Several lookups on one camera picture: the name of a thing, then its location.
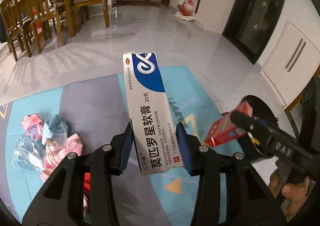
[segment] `finger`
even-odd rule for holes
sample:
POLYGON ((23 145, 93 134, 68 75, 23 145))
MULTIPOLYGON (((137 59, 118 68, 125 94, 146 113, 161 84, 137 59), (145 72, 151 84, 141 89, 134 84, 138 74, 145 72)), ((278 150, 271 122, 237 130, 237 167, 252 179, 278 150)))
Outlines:
POLYGON ((276 198, 276 186, 278 185, 278 170, 274 171, 273 174, 270 176, 270 184, 269 189, 274 198, 276 198))
POLYGON ((291 202, 287 207, 287 209, 283 211, 284 215, 287 217, 290 215, 295 215, 300 210, 300 208, 302 207, 306 199, 307 198, 304 197, 304 200, 301 202, 291 202))
POLYGON ((303 184, 286 184, 281 193, 284 197, 292 202, 302 202, 307 193, 307 189, 303 184))

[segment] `gray floor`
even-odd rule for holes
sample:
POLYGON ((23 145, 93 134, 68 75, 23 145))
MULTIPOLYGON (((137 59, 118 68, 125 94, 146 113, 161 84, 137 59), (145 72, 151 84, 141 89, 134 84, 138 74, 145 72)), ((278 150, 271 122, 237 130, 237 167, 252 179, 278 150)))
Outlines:
MULTIPOLYGON (((101 7, 73 38, 64 30, 66 45, 57 37, 43 41, 44 50, 26 54, 15 63, 12 54, 0 55, 0 105, 70 82, 123 72, 122 55, 128 51, 154 52, 159 65, 186 65, 221 112, 232 110, 248 94, 264 100, 279 118, 279 126, 293 135, 290 123, 260 67, 222 35, 174 18, 172 9, 119 6, 111 9, 105 28, 101 7)), ((255 165, 268 183, 274 160, 255 165)))

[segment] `red bag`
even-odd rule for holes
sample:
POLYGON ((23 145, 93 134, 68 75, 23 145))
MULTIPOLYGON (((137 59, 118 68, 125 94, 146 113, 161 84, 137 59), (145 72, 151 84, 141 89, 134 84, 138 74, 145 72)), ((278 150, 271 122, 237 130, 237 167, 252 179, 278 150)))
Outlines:
MULTIPOLYGON (((252 107, 247 101, 239 104, 233 111, 240 111, 252 117, 252 107)), ((237 127, 231 122, 230 114, 231 113, 225 113, 221 119, 212 124, 204 140, 206 145, 216 147, 233 139, 238 139, 245 134, 244 129, 237 127)))
POLYGON ((191 0, 183 2, 182 5, 178 5, 178 11, 183 16, 191 16, 193 14, 194 8, 195 7, 194 7, 193 2, 191 0))

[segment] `red box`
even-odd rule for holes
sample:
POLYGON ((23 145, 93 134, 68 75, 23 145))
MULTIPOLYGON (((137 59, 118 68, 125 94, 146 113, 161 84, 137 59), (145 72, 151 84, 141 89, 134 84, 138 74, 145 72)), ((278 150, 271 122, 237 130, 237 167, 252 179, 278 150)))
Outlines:
MULTIPOLYGON (((240 111, 252 117, 252 107, 247 101, 239 104, 233 111, 240 111)), ((245 134, 244 129, 237 127, 231 122, 230 114, 231 113, 225 113, 221 119, 212 124, 204 140, 206 145, 216 147, 233 139, 238 139, 245 134)))

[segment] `yellow triangle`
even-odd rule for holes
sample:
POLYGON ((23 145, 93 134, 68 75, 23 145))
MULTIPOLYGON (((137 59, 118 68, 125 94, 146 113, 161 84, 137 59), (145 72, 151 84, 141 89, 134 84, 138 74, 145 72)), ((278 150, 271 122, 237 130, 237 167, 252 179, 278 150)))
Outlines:
POLYGON ((173 180, 170 184, 167 184, 164 189, 174 192, 176 194, 181 194, 181 183, 180 183, 180 178, 176 178, 173 180))

